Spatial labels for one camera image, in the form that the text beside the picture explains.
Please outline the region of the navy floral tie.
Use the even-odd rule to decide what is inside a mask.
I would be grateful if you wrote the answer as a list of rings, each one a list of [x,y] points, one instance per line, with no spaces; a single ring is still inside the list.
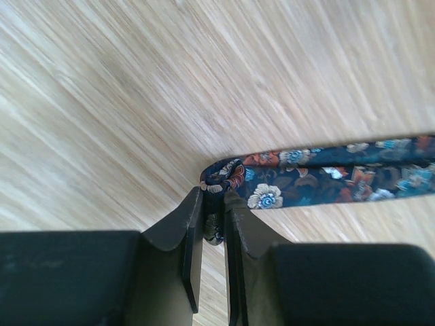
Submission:
[[[200,176],[204,238],[224,240],[224,194],[233,189],[251,210],[374,202],[434,193],[434,135],[282,149],[220,160]]]

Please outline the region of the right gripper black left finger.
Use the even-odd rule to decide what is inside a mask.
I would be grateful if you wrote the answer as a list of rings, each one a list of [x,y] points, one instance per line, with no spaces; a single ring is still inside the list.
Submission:
[[[1,234],[2,325],[191,325],[203,192],[138,230]]]

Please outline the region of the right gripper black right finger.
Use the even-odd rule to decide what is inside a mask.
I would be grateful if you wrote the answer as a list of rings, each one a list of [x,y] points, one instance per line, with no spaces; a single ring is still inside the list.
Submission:
[[[293,243],[224,196],[230,325],[433,325],[434,259],[411,244]]]

